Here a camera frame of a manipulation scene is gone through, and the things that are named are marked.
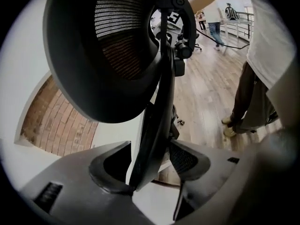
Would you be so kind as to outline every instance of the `brown pants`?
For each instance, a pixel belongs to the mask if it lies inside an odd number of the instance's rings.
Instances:
[[[235,95],[232,123],[228,126],[241,134],[268,124],[275,110],[266,95],[267,91],[268,88],[245,62]]]

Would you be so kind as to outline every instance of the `person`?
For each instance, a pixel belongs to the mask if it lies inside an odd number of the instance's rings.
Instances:
[[[199,18],[199,19],[202,19],[201,21],[199,21],[200,29],[206,31],[206,27],[204,25],[204,20],[203,20],[203,14],[204,14],[203,11],[199,11],[199,12],[196,13],[196,17]]]
[[[239,16],[236,11],[231,7],[231,4],[227,3],[227,8],[225,8],[226,17],[228,20],[238,20]]]
[[[212,2],[204,8],[205,20],[208,23],[210,29],[210,35],[215,39],[216,50],[220,50],[220,44],[223,45],[224,42],[220,37],[220,21],[223,18],[221,10],[218,8],[216,2]]]
[[[190,0],[198,11],[214,0]],[[231,116],[223,118],[225,136],[266,125],[274,108],[266,92],[279,80],[296,56],[296,46],[281,17],[268,0],[251,0],[254,33],[243,65]]]

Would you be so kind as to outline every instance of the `shoe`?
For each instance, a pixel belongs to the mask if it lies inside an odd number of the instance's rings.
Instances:
[[[224,135],[226,136],[226,137],[234,137],[234,136],[236,136],[236,132],[233,130],[233,128],[232,127],[226,127],[225,129],[224,129]]]
[[[227,124],[229,124],[229,123],[231,123],[232,121],[231,121],[231,118],[230,117],[226,117],[226,118],[223,118],[222,119],[222,123],[224,124],[224,125],[227,125]]]

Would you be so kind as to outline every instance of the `wooden floor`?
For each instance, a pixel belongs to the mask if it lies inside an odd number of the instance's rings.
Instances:
[[[221,119],[229,116],[233,109],[235,92],[239,83],[242,65],[246,60],[248,47],[238,50],[227,48],[223,54],[214,49],[215,43],[205,36],[199,36],[197,49],[186,61],[185,75],[175,80],[174,104],[177,114],[185,121],[178,127],[179,140],[213,148],[243,151],[255,142],[261,141],[267,133],[278,130],[280,121],[259,128],[257,133],[246,133],[227,138],[223,135]],[[246,42],[234,36],[229,45],[242,47]],[[162,171],[159,180],[180,184],[173,167]]]

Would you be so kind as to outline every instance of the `brick wall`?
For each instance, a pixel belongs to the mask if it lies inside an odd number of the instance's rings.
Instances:
[[[50,77],[27,112],[22,135],[35,146],[64,156],[90,149],[97,125],[67,101]]]

